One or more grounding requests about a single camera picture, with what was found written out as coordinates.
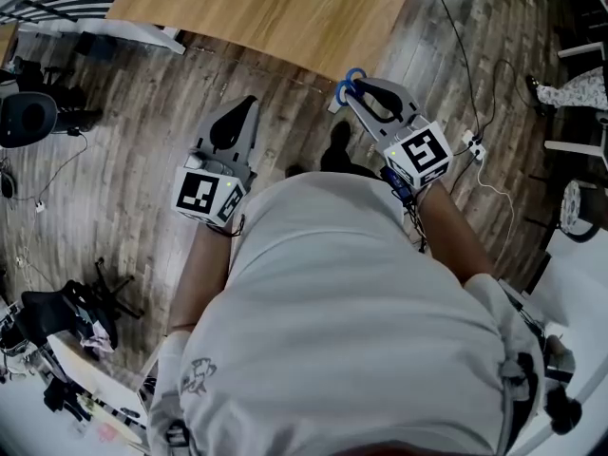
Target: white plug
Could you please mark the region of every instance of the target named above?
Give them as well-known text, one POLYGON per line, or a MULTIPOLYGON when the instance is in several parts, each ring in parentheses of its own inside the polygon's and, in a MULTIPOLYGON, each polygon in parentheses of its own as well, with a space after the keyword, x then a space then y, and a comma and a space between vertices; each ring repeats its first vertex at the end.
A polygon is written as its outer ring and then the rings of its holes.
POLYGON ((473 132, 467 130, 463 135, 463 143, 468 147, 468 151, 475 156, 475 161, 481 162, 485 157, 485 148, 475 140, 473 132))

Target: floor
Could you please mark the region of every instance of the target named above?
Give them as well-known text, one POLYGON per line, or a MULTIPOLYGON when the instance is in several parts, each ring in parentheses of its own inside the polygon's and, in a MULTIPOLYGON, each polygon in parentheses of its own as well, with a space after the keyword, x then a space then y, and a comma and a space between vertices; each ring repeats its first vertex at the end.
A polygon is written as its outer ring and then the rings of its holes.
MULTIPOLYGON (((473 74, 473 92, 482 124, 492 116, 492 75, 499 58, 518 70, 497 69, 496 116, 484 129, 488 150, 483 181, 508 191, 515 222, 497 271, 522 288, 542 257, 544 231, 524 216, 548 220, 551 204, 544 177, 546 123, 518 95, 528 99, 523 76, 558 83, 564 76, 556 55, 553 26, 558 0, 446 0, 464 38, 473 74)), ((171 296, 177 285, 196 225, 171 212, 169 194, 178 165, 193 145, 196 125, 219 103, 244 94, 261 101, 261 118, 252 166, 259 177, 255 191, 282 179, 294 162, 309 169, 329 143, 333 124, 354 125, 350 152, 355 162, 378 168, 373 144, 349 110, 326 111, 335 84, 295 66, 242 47, 186 35, 188 50, 179 56, 166 49, 120 42, 111 63, 71 55, 74 38, 22 34, 17 54, 43 64, 75 69, 72 83, 88 95, 89 107, 104 110, 101 124, 86 134, 88 149, 69 163, 41 195, 46 211, 34 213, 34 201, 3 202, 0 252, 9 270, 9 294, 60 288, 70 278, 90 280, 93 262, 104 257, 110 279, 136 278, 124 298, 146 311, 140 321, 119 323, 121 348, 113 362, 137 371, 161 339, 171 296), (17 256, 30 267, 16 267, 17 256)), ((476 129, 466 67, 455 34, 438 0, 408 0, 396 24, 377 75, 404 84, 438 120, 454 150, 459 137, 476 129)), ((58 135, 23 149, 2 151, 18 180, 19 196, 38 196, 58 167, 85 146, 83 138, 58 135)), ((451 187, 469 156, 455 162, 451 187)), ((472 165, 454 190, 484 245, 497 258, 510 223, 504 197, 477 184, 472 165)))

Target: cable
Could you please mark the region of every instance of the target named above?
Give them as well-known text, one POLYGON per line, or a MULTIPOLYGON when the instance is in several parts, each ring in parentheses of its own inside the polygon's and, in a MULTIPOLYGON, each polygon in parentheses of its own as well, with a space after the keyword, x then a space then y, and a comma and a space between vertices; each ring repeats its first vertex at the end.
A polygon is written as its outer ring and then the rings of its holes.
POLYGON ((509 237, 511 236, 511 229, 513 228, 513 222, 515 221, 515 208, 513 207, 513 199, 511 199, 511 197, 509 196, 508 193, 505 193, 503 191, 499 191, 498 189, 496 189, 494 186, 490 185, 490 184, 484 184, 480 177, 482 175, 482 170, 484 169, 484 165, 485 165, 485 159, 482 160, 482 165, 479 168, 479 170, 477 171, 477 182, 479 183, 480 186, 482 187, 489 187, 492 191, 494 191, 496 194, 501 195, 501 196, 506 196, 506 198, 509 200, 509 206, 511 208, 511 222, 509 223, 509 229, 506 232, 506 238, 504 239, 504 245, 503 245, 503 249, 501 250, 501 253, 498 255, 498 258, 496 258, 496 263, 498 263, 498 261, 501 259, 501 257, 503 256, 504 251, 506 250, 506 244, 509 241, 509 237))
MULTIPOLYGON (((452 14, 449 12, 449 9, 447 8, 446 1, 445 0, 441 0, 441 3, 444 6, 444 9, 446 9, 447 18, 449 19, 449 23, 454 28, 454 32, 456 33, 456 39, 458 39, 458 44, 460 45, 460 49, 463 52, 463 57, 465 58, 466 76, 468 78, 468 91, 469 91, 470 98, 471 98, 471 106, 473 107, 473 112, 475 113, 475 122, 477 123, 477 135, 475 136, 477 138, 477 137, 479 137, 482 128, 481 128, 481 125, 480 125, 480 122, 479 122, 479 116, 478 116, 478 113, 477 113, 477 106, 475 105, 475 93, 473 91, 473 79, 471 78, 471 69, 470 69, 470 66, 468 64, 468 58, 466 57, 465 45, 463 44, 463 40, 460 37, 460 33, 456 29, 456 24, 454 23, 454 19, 452 18, 452 14)), ((463 154, 464 152, 465 151, 459 152, 456 155, 463 154)))
POLYGON ((52 282, 48 280, 48 277, 44 275, 38 267, 36 267, 33 263, 28 262, 28 267, 34 269, 40 276, 47 282, 51 289, 55 290, 55 286, 53 286, 52 282))
POLYGON ((238 224, 238 228, 234 233, 227 232, 225 230, 222 230, 221 228, 219 228, 216 225, 207 223, 207 228, 209 228, 211 231, 216 232, 217 234, 222 235, 223 237, 227 237, 227 238, 240 237, 240 234, 243 233, 244 226, 245 226, 245 215, 240 216, 240 223, 238 224))
POLYGON ((43 194, 45 194, 45 192, 49 189, 51 183, 53 181, 55 181, 55 178, 57 177, 57 175, 61 172, 61 170, 66 167, 66 165, 68 165, 70 162, 72 162, 74 159, 76 159, 78 156, 80 156, 82 153, 84 153, 87 149, 88 149, 88 140, 86 139, 86 137, 82 134, 82 133, 78 133, 78 135, 80 137, 82 137, 83 139, 85 139, 85 148, 83 150, 81 150, 80 152, 74 154, 72 157, 70 157, 67 161, 65 161, 63 164, 61 164, 61 166, 59 167, 59 169, 57 169, 57 171, 55 171, 55 174, 53 174, 53 177, 50 178, 50 181, 47 183, 47 185, 42 189, 42 191, 40 191, 40 193, 38 193, 37 195, 34 196, 28 196, 27 198, 13 198, 16 201, 29 201, 29 200, 37 200, 38 202, 40 202, 40 198, 42 197, 43 194))
POLYGON ((456 189, 456 184, 458 184, 458 181, 463 177, 463 175, 465 174, 465 172, 468 170, 468 168, 471 166, 472 163, 475 162, 475 156, 471 157, 471 160, 468 162, 468 164, 466 165, 466 167, 461 171, 461 173, 458 175, 458 177, 456 178, 456 180, 454 181, 454 183, 452 184, 452 188, 449 190, 449 195, 451 196, 452 193, 454 192, 454 189, 456 189))
POLYGON ((412 202, 408 202, 408 203, 404 203, 404 201, 399 197, 399 193, 397 193, 397 191, 395 191, 394 189, 392 189, 390 192, 392 193, 393 196, 395 196, 399 202, 401 202, 404 206, 404 208, 406 209, 406 211, 409 214, 409 220, 411 221, 411 224, 413 225, 414 229, 416 230, 416 233, 418 233, 418 235, 420 236, 420 239, 413 242, 412 245, 415 245, 416 243, 421 243, 420 245, 420 249, 418 250, 421 254, 423 254, 425 252, 425 249, 427 247, 427 236, 425 235, 425 227, 422 224, 422 221, 420 220, 420 216, 418 215, 418 196, 420 195, 420 193, 423 190, 421 189, 420 191, 418 191, 418 194, 416 194, 413 198, 412 202))
POLYGON ((36 220, 38 219, 38 215, 35 214, 34 215, 34 222, 31 224, 31 229, 29 230, 29 235, 28 235, 28 242, 26 243, 26 248, 24 250, 23 253, 23 266, 21 267, 21 273, 23 274, 23 279, 26 281, 26 284, 28 285, 28 289, 32 290, 31 288, 31 277, 29 276, 29 274, 26 275, 26 269, 29 266, 29 244, 31 242, 31 236, 34 233, 34 228, 36 227, 36 220))
POLYGON ((517 76, 518 76, 518 72, 517 69, 515 69, 515 67, 508 62, 505 58, 501 58, 499 59, 495 64, 494 64, 494 70, 492 71, 492 116, 490 117, 489 121, 487 123, 484 123, 484 126, 482 127, 482 133, 481 133, 481 138, 479 139, 480 141, 482 141, 484 139, 484 133, 485 130, 494 123, 494 120, 496 119, 496 77, 497 77, 497 71, 498 71, 498 67, 499 64, 501 63, 505 63, 506 65, 508 65, 511 70, 513 71, 513 78, 514 78, 514 83, 513 86, 515 87, 515 91, 517 92, 517 96, 520 98, 520 100, 522 100, 522 103, 524 105, 526 105, 528 108, 534 108, 534 105, 527 102, 522 94, 520 93, 520 90, 517 88, 517 76))

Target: white t-shirt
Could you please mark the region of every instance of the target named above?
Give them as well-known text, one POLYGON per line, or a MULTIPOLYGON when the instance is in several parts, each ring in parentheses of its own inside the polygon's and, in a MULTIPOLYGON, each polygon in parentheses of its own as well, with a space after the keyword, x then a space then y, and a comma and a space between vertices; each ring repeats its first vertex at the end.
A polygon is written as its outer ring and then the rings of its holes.
POLYGON ((161 350, 153 448, 182 418, 205 455, 496 452, 507 352, 542 356, 494 279, 417 253, 379 180, 297 176, 244 214, 224 292, 161 350))

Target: black device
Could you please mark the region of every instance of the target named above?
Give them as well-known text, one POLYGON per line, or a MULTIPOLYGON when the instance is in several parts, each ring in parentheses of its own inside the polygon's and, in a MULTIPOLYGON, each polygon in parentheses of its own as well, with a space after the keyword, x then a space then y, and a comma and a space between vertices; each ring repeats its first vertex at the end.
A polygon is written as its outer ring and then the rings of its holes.
POLYGON ((414 196, 411 194, 408 183, 401 179, 401 176, 385 165, 380 169, 380 176, 384 182, 388 182, 392 190, 399 197, 404 206, 413 202, 414 196))

